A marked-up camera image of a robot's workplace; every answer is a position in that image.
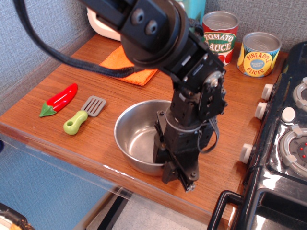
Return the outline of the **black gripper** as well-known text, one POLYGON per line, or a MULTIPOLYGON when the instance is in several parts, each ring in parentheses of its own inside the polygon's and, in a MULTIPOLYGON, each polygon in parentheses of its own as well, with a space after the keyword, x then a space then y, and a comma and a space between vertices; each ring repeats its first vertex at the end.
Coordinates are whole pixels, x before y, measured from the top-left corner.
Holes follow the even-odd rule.
POLYGON ((199 179, 199 154, 212 151, 220 132, 216 117, 191 126, 181 125, 170 110, 157 114, 153 162, 164 164, 162 182, 179 180, 186 192, 194 190, 199 179))

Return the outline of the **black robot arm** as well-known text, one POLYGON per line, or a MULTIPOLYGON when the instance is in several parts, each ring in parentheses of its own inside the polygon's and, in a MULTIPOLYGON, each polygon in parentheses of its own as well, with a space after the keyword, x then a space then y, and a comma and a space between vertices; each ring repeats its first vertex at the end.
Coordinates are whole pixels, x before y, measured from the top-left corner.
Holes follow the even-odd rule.
POLYGON ((199 178, 216 118, 224 112, 224 65, 189 28, 174 0, 86 0, 98 20, 118 32, 124 52, 140 69, 158 69, 173 83, 171 105, 157 113, 153 160, 163 162, 162 180, 180 180, 186 191, 199 178))

